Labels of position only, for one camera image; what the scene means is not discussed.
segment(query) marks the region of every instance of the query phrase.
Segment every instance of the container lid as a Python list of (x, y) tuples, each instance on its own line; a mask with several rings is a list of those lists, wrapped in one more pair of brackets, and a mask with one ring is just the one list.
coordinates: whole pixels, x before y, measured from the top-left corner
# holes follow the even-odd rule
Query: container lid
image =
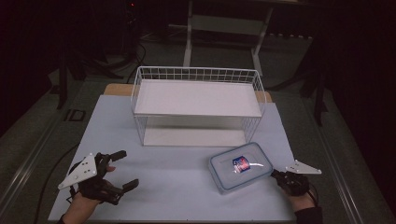
[(248, 143), (210, 159), (214, 176), (225, 190), (270, 175), (274, 168), (257, 143)]

